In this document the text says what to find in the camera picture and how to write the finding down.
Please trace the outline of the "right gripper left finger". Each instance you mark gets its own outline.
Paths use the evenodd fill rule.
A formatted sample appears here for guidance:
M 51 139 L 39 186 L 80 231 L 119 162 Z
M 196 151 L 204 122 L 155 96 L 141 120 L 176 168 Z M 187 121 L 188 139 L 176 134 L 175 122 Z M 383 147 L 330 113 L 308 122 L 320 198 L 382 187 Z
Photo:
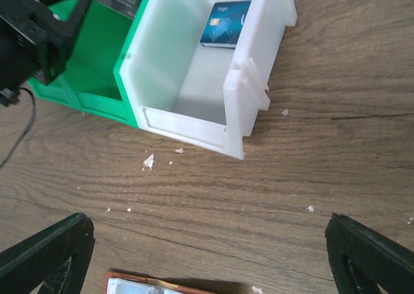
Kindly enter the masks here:
M 1 252 L 1 293 L 80 293 L 94 245 L 84 213 L 51 225 Z

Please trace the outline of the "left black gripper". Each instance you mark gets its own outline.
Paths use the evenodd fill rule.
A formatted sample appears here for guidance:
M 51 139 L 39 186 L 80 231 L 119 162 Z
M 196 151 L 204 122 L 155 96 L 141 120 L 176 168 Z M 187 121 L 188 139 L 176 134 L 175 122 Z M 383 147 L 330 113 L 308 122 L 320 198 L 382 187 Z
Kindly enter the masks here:
M 77 0 L 67 19 L 50 6 L 66 0 L 1 0 L 1 105 L 19 102 L 34 76 L 48 85 L 66 68 L 93 0 Z

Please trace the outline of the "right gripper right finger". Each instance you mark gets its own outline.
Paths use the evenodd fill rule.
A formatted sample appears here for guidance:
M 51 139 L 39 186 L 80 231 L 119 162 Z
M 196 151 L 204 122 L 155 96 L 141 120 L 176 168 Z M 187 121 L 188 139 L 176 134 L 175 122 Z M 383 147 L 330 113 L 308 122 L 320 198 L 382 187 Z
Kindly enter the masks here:
M 339 293 L 413 293 L 413 251 L 343 214 L 325 238 Z

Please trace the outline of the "brown leather card holder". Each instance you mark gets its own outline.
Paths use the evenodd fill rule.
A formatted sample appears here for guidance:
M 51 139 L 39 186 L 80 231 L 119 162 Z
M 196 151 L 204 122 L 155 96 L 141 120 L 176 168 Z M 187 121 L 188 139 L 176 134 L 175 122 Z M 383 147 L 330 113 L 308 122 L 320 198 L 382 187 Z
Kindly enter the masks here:
M 254 293 L 248 284 L 201 278 L 157 278 L 115 269 L 106 272 L 103 293 Z

